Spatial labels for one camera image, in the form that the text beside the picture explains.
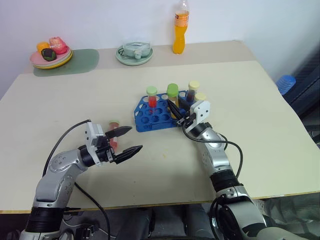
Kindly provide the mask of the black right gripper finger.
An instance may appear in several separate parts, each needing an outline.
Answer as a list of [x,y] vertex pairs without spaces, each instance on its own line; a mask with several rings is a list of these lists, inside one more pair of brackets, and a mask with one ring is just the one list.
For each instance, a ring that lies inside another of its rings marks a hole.
[[172,102],[171,100],[168,99],[167,105],[170,109],[170,112],[173,114],[173,116],[175,117],[175,119],[177,121],[184,118],[184,116],[180,113],[180,109],[177,107],[177,105],[174,102]]
[[179,108],[184,109],[186,112],[190,110],[191,106],[184,98],[179,98],[178,104],[179,104]]

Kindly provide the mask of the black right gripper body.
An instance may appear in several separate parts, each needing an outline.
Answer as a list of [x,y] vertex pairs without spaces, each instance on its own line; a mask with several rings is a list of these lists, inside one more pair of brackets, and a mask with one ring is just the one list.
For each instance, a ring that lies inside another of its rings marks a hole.
[[182,127],[184,124],[191,125],[196,119],[197,114],[195,112],[191,113],[190,111],[185,112],[184,114],[178,113],[176,119],[176,125]]

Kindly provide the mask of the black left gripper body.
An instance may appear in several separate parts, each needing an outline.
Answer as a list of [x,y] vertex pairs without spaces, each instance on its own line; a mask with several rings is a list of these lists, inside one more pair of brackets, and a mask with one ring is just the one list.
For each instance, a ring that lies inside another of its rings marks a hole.
[[116,154],[113,147],[110,144],[110,140],[107,136],[98,136],[92,140],[93,145],[93,162],[114,162]]

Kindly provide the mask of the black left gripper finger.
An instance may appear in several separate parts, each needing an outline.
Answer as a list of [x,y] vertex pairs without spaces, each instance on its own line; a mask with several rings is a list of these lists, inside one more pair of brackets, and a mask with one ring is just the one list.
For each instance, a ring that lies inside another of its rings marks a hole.
[[123,150],[122,153],[116,155],[115,163],[120,164],[120,163],[132,158],[142,148],[143,148],[143,145],[137,145],[137,146],[132,146],[132,147],[129,147],[129,148]]
[[115,137],[120,137],[122,135],[125,135],[127,132],[129,132],[132,129],[131,126],[120,126],[115,129],[109,130],[105,132],[105,135],[108,138],[115,138]]

